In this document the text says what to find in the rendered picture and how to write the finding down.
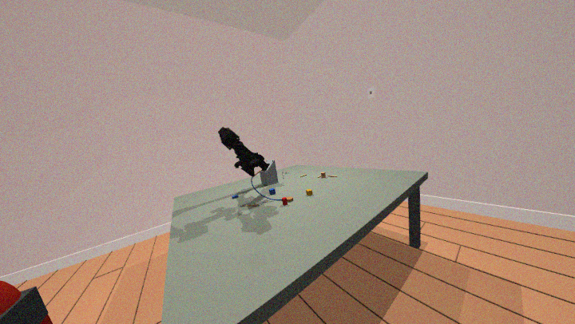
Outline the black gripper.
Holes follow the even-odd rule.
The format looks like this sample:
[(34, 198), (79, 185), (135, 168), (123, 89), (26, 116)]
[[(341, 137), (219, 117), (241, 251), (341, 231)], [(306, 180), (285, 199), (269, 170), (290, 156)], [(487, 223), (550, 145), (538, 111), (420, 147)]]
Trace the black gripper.
[(246, 152), (245, 155), (243, 156), (237, 156), (236, 158), (239, 159), (239, 161), (237, 161), (234, 166), (235, 168), (238, 168), (239, 166), (241, 166), (241, 169), (243, 171), (245, 171), (247, 174), (249, 174), (250, 176), (255, 176), (254, 173), (254, 168), (256, 166), (258, 166), (259, 164), (261, 164), (261, 161), (259, 159), (254, 159), (251, 161), (250, 157), (249, 157), (249, 152)]

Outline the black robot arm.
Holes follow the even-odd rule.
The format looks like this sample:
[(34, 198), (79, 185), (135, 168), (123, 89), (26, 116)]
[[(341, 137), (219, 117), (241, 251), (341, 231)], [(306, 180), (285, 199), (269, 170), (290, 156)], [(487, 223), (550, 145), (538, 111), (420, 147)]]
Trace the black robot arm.
[[(235, 154), (237, 156), (243, 156), (246, 154), (246, 152), (249, 152), (249, 157), (252, 160), (254, 159), (259, 159), (261, 161), (261, 164), (259, 164), (258, 166), (260, 168), (262, 168), (262, 171), (266, 171), (266, 169), (268, 168), (269, 164), (267, 164), (266, 162), (264, 162), (264, 157), (262, 157), (261, 155), (258, 154), (258, 152), (251, 152), (249, 149), (247, 149), (243, 142), (239, 141), (239, 137), (230, 129), (230, 128), (225, 128), (222, 127), (218, 133), (220, 134), (220, 139), (222, 140), (221, 142), (230, 150), (231, 148), (234, 150)], [(238, 139), (237, 139), (238, 138)], [(230, 147), (230, 148), (229, 148)], [(258, 167), (256, 166), (256, 167)]]

